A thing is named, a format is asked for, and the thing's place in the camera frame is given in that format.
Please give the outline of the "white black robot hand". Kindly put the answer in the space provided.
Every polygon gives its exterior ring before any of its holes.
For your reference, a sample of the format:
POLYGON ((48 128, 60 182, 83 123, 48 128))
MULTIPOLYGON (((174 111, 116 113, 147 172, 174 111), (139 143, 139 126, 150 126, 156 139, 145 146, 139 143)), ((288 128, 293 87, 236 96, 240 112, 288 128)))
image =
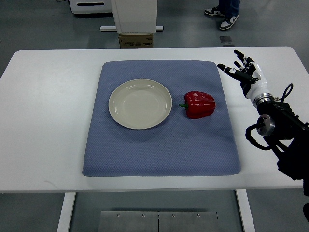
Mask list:
POLYGON ((254 107, 257 107, 260 101, 272 100, 273 97, 267 89, 267 80, 259 65, 238 50, 234 50, 234 53, 240 60, 240 63, 234 62, 236 68, 230 68, 224 64, 218 64, 217 67, 240 82, 243 95, 251 100, 254 107))

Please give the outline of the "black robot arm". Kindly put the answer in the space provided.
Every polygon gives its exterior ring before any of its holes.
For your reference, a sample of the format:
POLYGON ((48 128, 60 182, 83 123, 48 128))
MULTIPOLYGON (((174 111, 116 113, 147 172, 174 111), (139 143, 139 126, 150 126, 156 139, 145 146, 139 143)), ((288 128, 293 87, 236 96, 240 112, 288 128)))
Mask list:
POLYGON ((292 180, 303 180, 303 193, 309 195, 309 124, 300 121, 284 99, 291 93, 290 83, 279 99, 266 94, 257 100, 260 115, 246 129, 246 139, 255 147, 272 150, 278 170, 292 180))

